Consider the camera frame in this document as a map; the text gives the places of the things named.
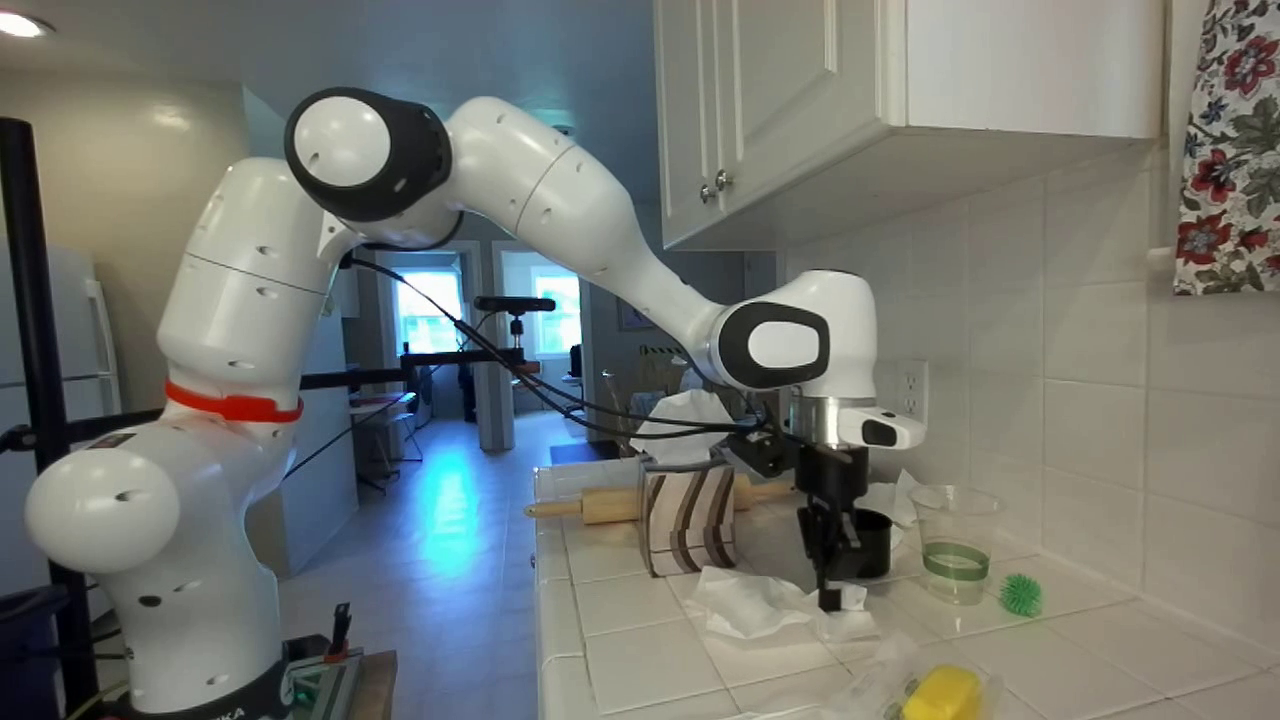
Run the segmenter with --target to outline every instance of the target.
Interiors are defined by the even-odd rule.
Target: kitchen counter
[[[808,562],[791,509],[737,515],[739,573],[805,588]],[[1250,720],[1280,718],[1280,658],[1156,607],[1127,588],[1038,553],[995,553],[995,582],[1037,575],[1043,615],[1014,619],[986,594],[951,607],[910,582],[909,555],[872,588],[879,635],[993,681],[1001,720]],[[818,718],[872,667],[879,639],[822,646],[813,630],[719,639],[684,612],[694,575],[653,582],[633,526],[538,526],[538,718],[545,720],[746,720]]]

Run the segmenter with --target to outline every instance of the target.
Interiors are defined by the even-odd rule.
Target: yellow sponge
[[[921,678],[905,720],[983,720],[983,681],[968,667],[938,665]]]

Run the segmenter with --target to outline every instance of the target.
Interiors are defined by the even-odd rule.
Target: window
[[[438,262],[438,269],[408,269],[402,279],[397,284],[397,336],[401,349],[408,352],[456,352],[460,336],[453,327],[453,315],[463,315],[463,291],[460,291],[460,264],[456,262]]]

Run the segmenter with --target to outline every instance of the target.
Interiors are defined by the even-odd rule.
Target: hallway
[[[553,446],[579,446],[557,413],[516,417],[516,450],[484,455],[474,427],[428,424],[423,463],[402,463],[323,555],[286,575],[285,633],[307,635],[352,603],[352,647],[397,647],[397,720],[531,720],[537,607],[523,520],[531,469]]]

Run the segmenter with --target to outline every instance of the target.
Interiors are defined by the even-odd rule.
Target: cabinet door
[[[879,130],[888,72],[879,3],[719,0],[726,204],[746,204]]]
[[[657,0],[661,209],[668,246],[719,216],[719,195],[703,195],[716,147],[713,59],[713,0]]]
[[[1156,136],[1161,0],[910,0],[909,124]]]

